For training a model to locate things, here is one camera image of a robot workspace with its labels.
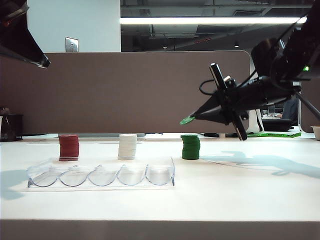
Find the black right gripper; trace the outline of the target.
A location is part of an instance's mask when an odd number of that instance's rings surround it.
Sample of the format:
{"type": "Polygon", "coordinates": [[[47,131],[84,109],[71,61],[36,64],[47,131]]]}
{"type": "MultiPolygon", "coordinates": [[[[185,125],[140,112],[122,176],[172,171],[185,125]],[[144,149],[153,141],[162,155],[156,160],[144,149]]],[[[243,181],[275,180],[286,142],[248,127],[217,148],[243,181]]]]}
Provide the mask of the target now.
{"type": "Polygon", "coordinates": [[[217,91],[192,116],[196,120],[206,120],[228,125],[233,124],[240,140],[247,139],[241,115],[246,111],[287,100],[295,93],[291,82],[276,85],[269,77],[260,77],[242,86],[228,86],[223,80],[218,64],[210,65],[216,81],[217,91]]]}

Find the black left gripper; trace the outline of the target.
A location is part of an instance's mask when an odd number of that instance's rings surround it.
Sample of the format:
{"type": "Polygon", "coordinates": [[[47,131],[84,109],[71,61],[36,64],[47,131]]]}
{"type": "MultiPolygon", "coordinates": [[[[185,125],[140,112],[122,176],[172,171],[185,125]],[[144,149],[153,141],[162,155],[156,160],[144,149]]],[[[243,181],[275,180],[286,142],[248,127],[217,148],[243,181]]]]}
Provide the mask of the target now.
{"type": "Polygon", "coordinates": [[[50,60],[28,30],[28,9],[26,0],[0,0],[0,54],[48,68],[50,60]]]}

